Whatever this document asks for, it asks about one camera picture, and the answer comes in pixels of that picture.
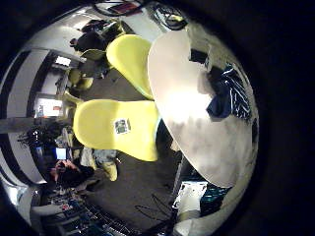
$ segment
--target floor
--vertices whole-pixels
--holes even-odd
[[[92,87],[82,92],[81,98],[145,99],[115,70],[110,71],[103,80],[94,80]],[[143,231],[157,225],[166,218],[165,214],[158,211],[158,207],[162,207],[165,213],[169,213],[169,209],[162,204],[157,206],[152,195],[165,205],[168,204],[181,159],[181,153],[171,150],[170,144],[171,137],[161,122],[157,130],[158,161],[141,161],[121,153],[117,181],[103,178],[99,190],[90,194],[90,200],[134,229]],[[102,174],[101,171],[96,173],[100,177]]]

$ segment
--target cable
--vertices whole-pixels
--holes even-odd
[[[102,15],[105,15],[107,17],[122,17],[122,16],[127,16],[127,15],[130,15],[132,13],[135,13],[139,10],[141,10],[143,7],[145,7],[147,4],[149,4],[150,2],[152,2],[152,0],[144,0],[143,3],[141,3],[138,7],[134,8],[134,9],[131,9],[130,11],[128,12],[125,12],[125,13],[119,13],[119,14],[112,14],[112,13],[108,13],[108,12],[105,12],[103,10],[101,10],[97,5],[96,3],[92,3],[92,6],[94,8],[94,10],[96,10],[98,13],[102,14]]]
[[[156,204],[157,208],[159,209],[159,211],[160,211],[162,214],[164,214],[164,215],[166,215],[166,216],[169,217],[169,214],[166,213],[165,211],[163,211],[163,210],[158,206],[158,203],[160,203],[162,206],[164,206],[164,207],[167,208],[168,210],[171,210],[171,207],[169,207],[169,206],[167,206],[166,204],[164,204],[164,203],[163,203],[156,195],[154,195],[154,194],[152,194],[152,198],[153,198],[153,200],[155,201],[155,204]]]
[[[154,219],[154,220],[158,220],[158,221],[165,221],[165,219],[155,218],[155,217],[153,217],[153,216],[150,216],[150,215],[144,213],[144,212],[141,210],[141,208],[148,209],[148,210],[150,210],[150,211],[155,211],[155,212],[160,212],[159,210],[153,209],[153,208],[149,208],[149,207],[145,207],[145,206],[140,206],[140,205],[136,205],[136,206],[135,206],[135,209],[136,209],[139,213],[141,213],[142,215],[146,216],[147,218]]]
[[[145,212],[142,211],[142,209],[147,209],[151,212],[158,212],[158,213],[161,213],[163,214],[164,216],[166,216],[167,218],[170,218],[171,215],[169,213],[166,213],[164,210],[162,210],[158,203],[160,203],[162,206],[164,206],[165,208],[171,210],[171,208],[169,206],[167,206],[166,204],[164,204],[157,196],[155,196],[154,194],[151,194],[151,197],[153,198],[154,202],[155,202],[155,205],[158,209],[154,209],[154,208],[149,208],[149,207],[146,207],[146,206],[140,206],[140,205],[136,205],[135,206],[135,209],[143,214],[144,216],[146,216],[147,218],[150,218],[150,219],[153,219],[153,220],[158,220],[158,221],[165,221],[165,219],[160,219],[160,218],[156,218],[156,217],[153,217]]]

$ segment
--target round table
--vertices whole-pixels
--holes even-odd
[[[209,182],[231,187],[253,162],[251,122],[233,115],[225,119],[209,116],[206,108],[215,93],[206,68],[190,62],[189,52],[184,30],[169,31],[153,43],[148,75],[155,102],[192,166]]]

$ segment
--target chair back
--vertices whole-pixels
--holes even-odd
[[[118,70],[143,96],[154,99],[147,73],[151,44],[135,34],[117,37],[107,47],[108,62]]]
[[[118,134],[117,120],[125,119],[129,132]],[[158,110],[153,101],[96,99],[78,105],[73,129],[88,148],[118,149],[145,161],[158,159]]]
[[[81,71],[77,68],[71,68],[67,70],[67,74],[68,80],[71,82],[72,85],[76,85],[80,81],[82,76]]]

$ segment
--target computer monitor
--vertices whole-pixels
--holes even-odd
[[[67,149],[57,147],[55,152],[57,159],[67,159]]]

